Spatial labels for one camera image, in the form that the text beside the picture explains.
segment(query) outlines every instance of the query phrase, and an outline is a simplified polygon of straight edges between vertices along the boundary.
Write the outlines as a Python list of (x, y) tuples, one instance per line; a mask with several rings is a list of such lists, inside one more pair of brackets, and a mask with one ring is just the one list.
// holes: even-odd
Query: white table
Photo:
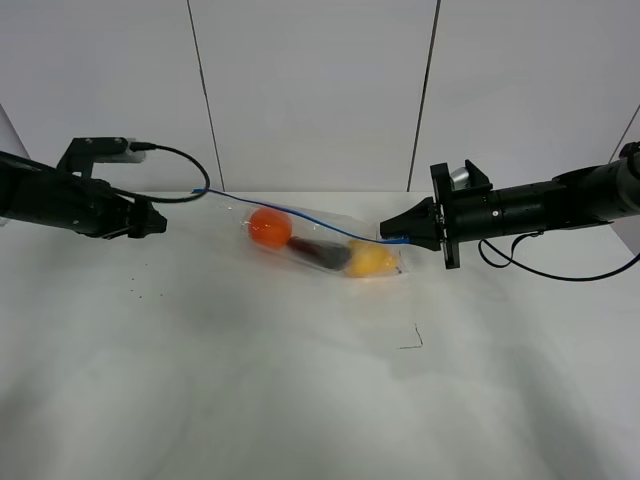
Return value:
[[(255, 196), (370, 221), (423, 197)], [(0, 230), (0, 478), (640, 475), (640, 268), (563, 284), (469, 244), (460, 270), (411, 247), (406, 276), (346, 279), (247, 250), (216, 201), (160, 206), (144, 240)], [(609, 227), (518, 256), (631, 258)]]

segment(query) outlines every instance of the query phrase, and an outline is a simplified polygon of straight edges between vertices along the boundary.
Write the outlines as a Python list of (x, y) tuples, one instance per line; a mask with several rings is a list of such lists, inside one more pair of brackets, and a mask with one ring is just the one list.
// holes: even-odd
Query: table surface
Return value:
[[(252, 195), (372, 222), (424, 196)], [(0, 478), (639, 477), (640, 268), (558, 283), (469, 244), (459, 270), (407, 247), (409, 274), (354, 280), (248, 248), (213, 196), (160, 210), (144, 240), (0, 230)], [(631, 254), (600, 227), (518, 257)]]

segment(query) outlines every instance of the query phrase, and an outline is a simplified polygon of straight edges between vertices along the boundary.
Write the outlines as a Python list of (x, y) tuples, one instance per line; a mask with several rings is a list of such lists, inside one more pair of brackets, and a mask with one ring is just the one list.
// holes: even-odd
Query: yellow ball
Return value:
[(398, 261), (387, 247), (379, 243), (349, 240), (351, 262), (345, 268), (350, 277), (367, 277), (396, 269)]

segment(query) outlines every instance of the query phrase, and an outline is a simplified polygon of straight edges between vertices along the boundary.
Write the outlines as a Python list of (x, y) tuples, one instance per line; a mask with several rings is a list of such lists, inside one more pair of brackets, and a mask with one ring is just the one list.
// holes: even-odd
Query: plastic bag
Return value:
[(405, 272), (399, 245), (378, 239), (377, 226), (345, 215), (246, 205), (243, 236), (292, 261), (348, 277)]

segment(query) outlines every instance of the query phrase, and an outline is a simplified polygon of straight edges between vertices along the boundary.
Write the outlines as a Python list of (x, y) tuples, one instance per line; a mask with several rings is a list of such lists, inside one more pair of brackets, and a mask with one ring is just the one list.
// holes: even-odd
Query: orange ball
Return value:
[(259, 208), (249, 219), (249, 236), (259, 245), (278, 250), (291, 238), (291, 219), (272, 208)]

